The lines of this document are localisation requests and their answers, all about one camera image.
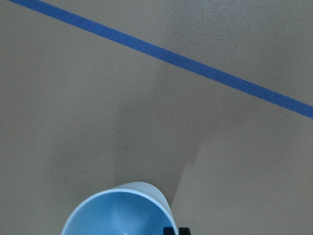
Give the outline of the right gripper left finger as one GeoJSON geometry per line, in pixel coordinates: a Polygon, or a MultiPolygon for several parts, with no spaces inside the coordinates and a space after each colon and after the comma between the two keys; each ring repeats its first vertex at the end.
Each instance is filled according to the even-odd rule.
{"type": "Polygon", "coordinates": [[[174,235],[173,227],[165,227],[165,228],[163,228],[163,234],[164,235],[174,235]]]}

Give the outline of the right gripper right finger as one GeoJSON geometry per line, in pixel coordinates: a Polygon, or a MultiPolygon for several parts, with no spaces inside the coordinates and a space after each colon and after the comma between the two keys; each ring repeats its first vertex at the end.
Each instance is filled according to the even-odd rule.
{"type": "Polygon", "coordinates": [[[187,227],[179,227],[179,235],[190,235],[190,229],[187,227]]]}

